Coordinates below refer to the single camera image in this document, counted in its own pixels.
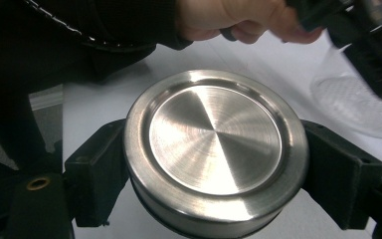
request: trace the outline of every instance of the circular metal lid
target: circular metal lid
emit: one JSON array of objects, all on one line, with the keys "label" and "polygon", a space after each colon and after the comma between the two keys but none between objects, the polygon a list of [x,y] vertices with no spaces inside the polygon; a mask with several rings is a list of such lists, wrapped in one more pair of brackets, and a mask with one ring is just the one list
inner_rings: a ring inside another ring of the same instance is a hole
[{"label": "circular metal lid", "polygon": [[194,233],[172,217],[248,224],[278,212],[307,166],[303,127],[285,101],[218,71],[186,72],[148,89],[128,114],[124,148],[146,206],[169,208],[153,212],[187,234]]}]

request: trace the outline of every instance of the finger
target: finger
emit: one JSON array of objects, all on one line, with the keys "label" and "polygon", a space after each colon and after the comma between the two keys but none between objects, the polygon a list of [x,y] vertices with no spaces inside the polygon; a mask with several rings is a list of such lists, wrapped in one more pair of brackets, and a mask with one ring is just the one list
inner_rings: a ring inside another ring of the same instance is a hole
[{"label": "finger", "polygon": [[193,28],[182,28],[180,35],[188,41],[205,41],[215,38],[220,34],[219,30],[201,30]]},{"label": "finger", "polygon": [[258,34],[251,34],[246,31],[243,31],[241,28],[235,26],[232,28],[232,35],[240,42],[245,44],[254,44],[259,38],[263,35],[265,31]]},{"label": "finger", "polygon": [[297,21],[296,11],[290,7],[277,8],[267,23],[269,29],[286,42],[311,43],[321,35],[321,30],[306,32]]},{"label": "finger", "polygon": [[257,22],[254,21],[243,21],[235,25],[236,28],[239,28],[241,31],[251,34],[251,35],[263,35],[266,32],[266,28]]}]

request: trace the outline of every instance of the transparent plastic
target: transparent plastic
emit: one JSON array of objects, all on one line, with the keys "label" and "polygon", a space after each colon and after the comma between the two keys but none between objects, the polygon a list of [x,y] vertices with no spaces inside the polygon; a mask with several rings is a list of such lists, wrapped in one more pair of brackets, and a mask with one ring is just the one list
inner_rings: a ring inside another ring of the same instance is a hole
[{"label": "transparent plastic", "polygon": [[351,67],[341,52],[330,48],[311,82],[319,108],[340,124],[382,138],[382,100]]}]

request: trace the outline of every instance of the metal disc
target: metal disc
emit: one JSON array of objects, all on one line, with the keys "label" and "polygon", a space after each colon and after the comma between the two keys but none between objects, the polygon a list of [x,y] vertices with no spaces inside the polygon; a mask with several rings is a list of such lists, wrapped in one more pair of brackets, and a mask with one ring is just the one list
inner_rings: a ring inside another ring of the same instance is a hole
[{"label": "metal disc", "polygon": [[179,74],[143,93],[124,148],[146,208],[193,237],[262,228],[299,191],[307,167],[304,130],[285,101],[218,71]]}]

